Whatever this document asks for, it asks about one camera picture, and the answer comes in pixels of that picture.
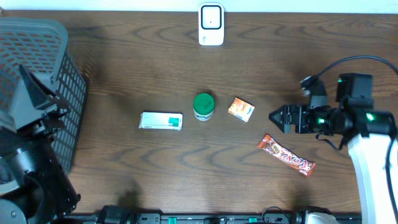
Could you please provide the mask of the white green medicine box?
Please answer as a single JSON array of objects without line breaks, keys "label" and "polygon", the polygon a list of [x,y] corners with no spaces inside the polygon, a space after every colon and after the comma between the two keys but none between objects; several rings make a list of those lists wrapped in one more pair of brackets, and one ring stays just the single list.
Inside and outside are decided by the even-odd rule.
[{"label": "white green medicine box", "polygon": [[139,128],[180,131],[182,129],[182,124],[182,113],[143,112],[141,114]]}]

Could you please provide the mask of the red chocolate bar wrapper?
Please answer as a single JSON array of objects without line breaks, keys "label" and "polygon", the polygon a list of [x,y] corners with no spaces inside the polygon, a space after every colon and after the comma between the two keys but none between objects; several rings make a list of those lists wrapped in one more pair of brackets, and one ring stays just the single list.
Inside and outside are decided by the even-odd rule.
[{"label": "red chocolate bar wrapper", "polygon": [[316,162],[309,161],[305,158],[299,157],[286,147],[278,143],[271,135],[266,134],[264,138],[257,145],[259,149],[268,152],[276,159],[282,161],[289,167],[299,171],[306,177],[309,177],[314,168],[317,166]]}]

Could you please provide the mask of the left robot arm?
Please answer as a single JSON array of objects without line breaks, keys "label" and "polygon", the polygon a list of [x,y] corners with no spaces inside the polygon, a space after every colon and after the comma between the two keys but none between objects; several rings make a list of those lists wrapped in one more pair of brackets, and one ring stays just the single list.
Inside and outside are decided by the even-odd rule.
[{"label": "left robot arm", "polygon": [[16,113],[1,113],[1,163],[9,180],[1,187],[1,218],[11,223],[51,223],[76,209],[76,193],[52,149],[70,108],[19,65],[22,88]]}]

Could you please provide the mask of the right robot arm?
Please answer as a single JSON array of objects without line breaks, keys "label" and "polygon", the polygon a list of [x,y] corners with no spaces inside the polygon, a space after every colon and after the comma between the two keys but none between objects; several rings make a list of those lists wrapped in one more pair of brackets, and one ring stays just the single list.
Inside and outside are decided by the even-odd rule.
[{"label": "right robot arm", "polygon": [[283,105],[269,119],[283,132],[340,135],[356,173],[363,223],[397,223],[397,126],[394,115],[374,110],[373,78],[360,73],[338,77],[337,108],[328,105],[323,82],[301,82],[310,95],[307,105]]}]

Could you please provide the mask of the green lid jar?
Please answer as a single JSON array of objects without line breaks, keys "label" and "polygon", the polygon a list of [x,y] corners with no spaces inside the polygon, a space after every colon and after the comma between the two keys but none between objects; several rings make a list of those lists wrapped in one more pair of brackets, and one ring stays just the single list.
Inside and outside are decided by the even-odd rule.
[{"label": "green lid jar", "polygon": [[197,120],[209,120],[215,110],[215,100],[208,93],[200,93],[193,101],[193,112]]}]

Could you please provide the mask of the orange snack packet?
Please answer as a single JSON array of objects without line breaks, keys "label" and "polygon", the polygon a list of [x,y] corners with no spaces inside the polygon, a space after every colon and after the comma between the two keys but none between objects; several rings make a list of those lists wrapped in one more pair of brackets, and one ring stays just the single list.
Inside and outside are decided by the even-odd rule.
[{"label": "orange snack packet", "polygon": [[228,113],[247,123],[254,109],[255,106],[236,97],[231,106],[228,108]]}]

